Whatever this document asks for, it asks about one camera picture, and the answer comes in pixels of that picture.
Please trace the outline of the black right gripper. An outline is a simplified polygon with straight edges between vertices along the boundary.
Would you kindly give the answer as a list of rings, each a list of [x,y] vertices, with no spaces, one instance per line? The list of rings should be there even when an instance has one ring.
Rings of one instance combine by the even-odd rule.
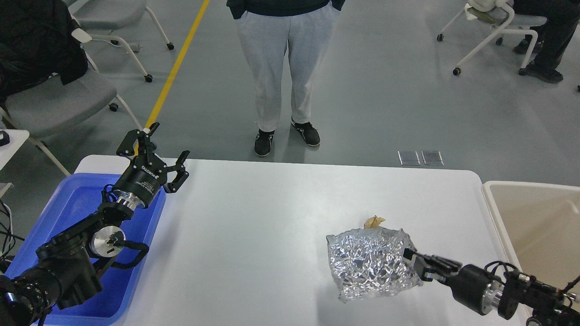
[[[489,272],[495,262],[485,268],[462,263],[432,254],[420,254],[406,248],[403,258],[408,260],[419,278],[426,282],[436,280],[451,289],[452,297],[470,310],[484,316],[497,309],[501,301],[504,284]]]

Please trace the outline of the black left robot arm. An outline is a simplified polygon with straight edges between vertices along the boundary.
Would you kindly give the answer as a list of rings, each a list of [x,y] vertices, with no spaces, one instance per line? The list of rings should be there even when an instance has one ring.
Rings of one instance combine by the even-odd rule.
[[[177,192],[190,175],[184,165],[190,151],[172,166],[155,154],[150,138],[158,126],[127,133],[116,154],[130,164],[115,184],[104,186],[94,213],[40,245],[33,267],[14,278],[1,276],[3,326],[43,325],[54,306],[81,305],[101,292],[108,268],[134,268],[147,255],[147,244],[125,239],[122,223],[148,208],[161,188]]]

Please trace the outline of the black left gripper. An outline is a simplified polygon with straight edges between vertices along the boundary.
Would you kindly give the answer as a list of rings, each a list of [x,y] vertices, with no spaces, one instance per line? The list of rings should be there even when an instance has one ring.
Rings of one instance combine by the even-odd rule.
[[[183,151],[172,166],[153,155],[157,146],[151,142],[151,136],[159,125],[153,122],[149,128],[129,130],[116,150],[116,155],[132,161],[114,184],[113,193],[117,197],[128,197],[130,193],[138,198],[143,208],[149,207],[162,185],[166,193],[176,193],[189,177],[184,165],[189,150]],[[172,172],[177,173],[174,180],[166,183],[167,174]]]

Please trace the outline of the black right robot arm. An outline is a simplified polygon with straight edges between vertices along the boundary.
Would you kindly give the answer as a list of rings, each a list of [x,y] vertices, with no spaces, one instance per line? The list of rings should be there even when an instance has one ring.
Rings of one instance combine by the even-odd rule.
[[[525,305],[532,310],[531,317],[526,320],[528,326],[577,326],[580,323],[579,312],[572,307],[578,297],[571,293],[578,278],[559,289],[520,272],[507,262],[493,261],[479,268],[412,249],[405,249],[403,257],[421,280],[436,280],[448,286],[457,302],[482,316],[497,310],[500,317],[509,320],[519,305]]]

